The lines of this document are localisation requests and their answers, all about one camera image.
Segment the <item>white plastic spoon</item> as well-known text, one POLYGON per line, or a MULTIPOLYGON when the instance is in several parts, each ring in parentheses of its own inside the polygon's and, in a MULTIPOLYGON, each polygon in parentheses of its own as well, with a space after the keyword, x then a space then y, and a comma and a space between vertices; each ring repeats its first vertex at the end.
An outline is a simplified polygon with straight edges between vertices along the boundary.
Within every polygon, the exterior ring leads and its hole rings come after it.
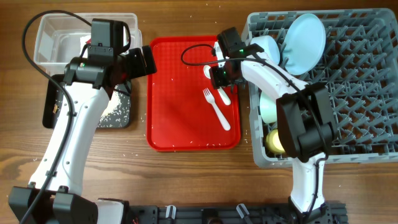
MULTIPOLYGON (((203 67, 203 73, 205 74, 205 76, 207 77, 207 79, 211 79, 211 77, 210 77, 210 66, 209 65, 205 65, 204 67, 203 67)), ((225 104, 225 105, 230 105, 231 104, 231 100, 230 100, 230 98, 227 96, 227 94, 226 94, 226 92, 224 91, 224 89, 222 89, 222 88, 218 88, 218 93, 220 94, 220 97, 221 97, 221 99, 222 99, 222 101, 223 101, 223 103, 225 104)))

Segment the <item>light blue bowl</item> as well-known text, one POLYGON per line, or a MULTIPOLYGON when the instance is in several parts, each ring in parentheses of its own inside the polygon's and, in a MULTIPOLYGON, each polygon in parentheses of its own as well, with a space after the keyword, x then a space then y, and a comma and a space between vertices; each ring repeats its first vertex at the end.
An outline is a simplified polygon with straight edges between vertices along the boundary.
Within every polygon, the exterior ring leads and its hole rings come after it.
POLYGON ((258 56, 262 59, 270 59, 276 65, 280 63, 280 52, 276 41, 269 35, 254 37, 250 44, 257 44, 264 49, 263 52, 259 52, 258 56))

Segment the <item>mint green bowl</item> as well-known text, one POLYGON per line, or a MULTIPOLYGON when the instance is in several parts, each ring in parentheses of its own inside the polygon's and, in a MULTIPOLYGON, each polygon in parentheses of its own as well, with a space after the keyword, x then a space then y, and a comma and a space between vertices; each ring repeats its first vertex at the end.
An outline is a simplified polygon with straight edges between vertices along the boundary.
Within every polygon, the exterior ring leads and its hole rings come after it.
POLYGON ((264 92, 261 93, 259 102, 259 111, 262 121, 265 124, 275 123, 277 121, 276 103, 264 92))

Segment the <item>light blue round plate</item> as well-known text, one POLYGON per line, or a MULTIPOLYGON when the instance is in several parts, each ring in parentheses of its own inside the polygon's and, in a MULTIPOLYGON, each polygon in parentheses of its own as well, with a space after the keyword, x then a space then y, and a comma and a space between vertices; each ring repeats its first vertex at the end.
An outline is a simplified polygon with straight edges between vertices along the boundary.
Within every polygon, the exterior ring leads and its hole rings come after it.
POLYGON ((284 39, 285 69, 292 75, 304 74, 320 61, 326 44, 325 27, 314 14, 303 14, 293 21, 284 39))

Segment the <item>yellow plastic cup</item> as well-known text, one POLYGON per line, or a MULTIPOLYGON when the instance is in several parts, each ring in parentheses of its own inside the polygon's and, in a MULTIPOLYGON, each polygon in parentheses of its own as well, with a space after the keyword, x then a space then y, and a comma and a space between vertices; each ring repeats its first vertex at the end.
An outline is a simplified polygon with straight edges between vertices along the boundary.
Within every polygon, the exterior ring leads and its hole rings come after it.
POLYGON ((266 136, 266 146, 268 150, 275 154, 283 154, 285 153, 285 150, 280 142, 279 139, 279 132, 277 129, 272 130, 267 136, 266 136))

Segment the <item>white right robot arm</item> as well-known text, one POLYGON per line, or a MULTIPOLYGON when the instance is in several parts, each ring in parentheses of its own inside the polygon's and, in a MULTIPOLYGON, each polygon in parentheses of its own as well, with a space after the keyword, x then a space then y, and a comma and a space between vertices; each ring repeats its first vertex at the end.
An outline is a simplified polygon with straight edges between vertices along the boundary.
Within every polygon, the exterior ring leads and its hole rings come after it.
POLYGON ((328 90, 281 68, 279 46, 268 35, 245 42, 232 27, 217 35, 212 53, 217 58, 210 68, 215 88, 248 81, 275 103, 280 143, 293 159, 292 218, 300 223, 320 218, 326 212, 324 165, 337 135, 328 90))

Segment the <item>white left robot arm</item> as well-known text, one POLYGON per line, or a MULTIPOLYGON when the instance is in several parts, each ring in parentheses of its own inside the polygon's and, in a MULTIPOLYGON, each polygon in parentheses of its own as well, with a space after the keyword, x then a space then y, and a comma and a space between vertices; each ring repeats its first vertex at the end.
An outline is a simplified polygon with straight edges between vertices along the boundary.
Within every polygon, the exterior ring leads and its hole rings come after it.
POLYGON ((20 223, 134 223, 125 200, 82 197, 88 151, 117 85, 156 72, 149 46, 132 49, 123 21, 93 19, 91 39, 55 82, 63 101, 47 150, 27 187, 14 187, 9 206, 20 223))

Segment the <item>grey dishwasher rack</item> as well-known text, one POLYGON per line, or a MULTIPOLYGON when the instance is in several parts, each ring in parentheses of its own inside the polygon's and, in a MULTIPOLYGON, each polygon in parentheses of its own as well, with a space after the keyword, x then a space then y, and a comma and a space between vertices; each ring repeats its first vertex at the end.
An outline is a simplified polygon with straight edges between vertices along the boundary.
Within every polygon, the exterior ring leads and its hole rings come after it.
MULTIPOLYGON (((337 122, 327 163, 397 162, 397 19, 388 8, 253 12, 242 40, 271 35, 281 50, 287 30, 312 13, 325 26, 326 47, 315 68, 299 75, 325 84, 337 122)), ((254 162, 261 168, 291 167, 292 159, 265 147, 276 123, 264 124, 260 91, 248 83, 254 162)))

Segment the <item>white plastic fork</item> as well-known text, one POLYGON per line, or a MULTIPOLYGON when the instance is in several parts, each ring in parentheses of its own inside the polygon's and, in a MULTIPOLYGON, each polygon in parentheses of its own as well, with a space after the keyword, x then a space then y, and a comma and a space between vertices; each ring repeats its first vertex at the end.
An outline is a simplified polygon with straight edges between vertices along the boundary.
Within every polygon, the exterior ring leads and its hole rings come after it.
POLYGON ((211 91, 208 88, 205 88, 203 90, 203 94, 205 96, 206 101, 213 107, 223 129, 225 131, 229 131, 231 129, 230 124, 228 123, 227 119, 225 118, 225 116, 223 115, 223 113, 221 112, 221 110, 218 108, 217 104, 215 103, 215 98, 212 95, 211 91))

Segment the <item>red plastic tray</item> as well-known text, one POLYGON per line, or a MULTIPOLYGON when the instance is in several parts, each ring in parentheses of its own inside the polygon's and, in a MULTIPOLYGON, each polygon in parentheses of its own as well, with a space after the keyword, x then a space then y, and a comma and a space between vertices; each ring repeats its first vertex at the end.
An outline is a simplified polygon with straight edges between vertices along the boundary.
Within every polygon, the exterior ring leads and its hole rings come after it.
POLYGON ((239 98, 236 88, 225 88, 225 105, 203 67, 182 63, 214 61, 209 45, 216 37, 159 37, 150 47, 157 72, 147 77, 147 142, 159 152, 221 150, 241 139, 239 98), (208 88, 231 126, 225 131, 203 90, 208 88))

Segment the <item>clear plastic bin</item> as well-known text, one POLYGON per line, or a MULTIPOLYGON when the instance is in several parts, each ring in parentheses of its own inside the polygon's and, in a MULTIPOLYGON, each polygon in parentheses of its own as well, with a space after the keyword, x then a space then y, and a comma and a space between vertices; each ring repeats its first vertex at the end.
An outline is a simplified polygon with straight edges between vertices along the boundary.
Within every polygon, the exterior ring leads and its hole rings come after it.
MULTIPOLYGON (((131 48, 142 47, 142 33, 135 14, 92 12, 78 15, 88 22, 95 18, 123 21, 130 29, 131 48)), ((66 64, 81 54, 80 37, 85 35, 91 35, 91 27, 75 17, 67 14, 44 15, 37 31, 34 62, 50 76, 63 74, 66 64)))

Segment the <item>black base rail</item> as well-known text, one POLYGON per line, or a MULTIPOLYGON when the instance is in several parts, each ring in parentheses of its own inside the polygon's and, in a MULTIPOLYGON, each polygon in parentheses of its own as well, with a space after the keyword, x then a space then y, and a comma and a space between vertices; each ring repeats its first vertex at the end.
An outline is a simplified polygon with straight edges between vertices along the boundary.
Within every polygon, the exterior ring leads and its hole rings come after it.
POLYGON ((272 224, 301 223, 302 217, 286 203, 263 206, 240 203, 230 207, 131 206, 125 222, 142 224, 272 224))

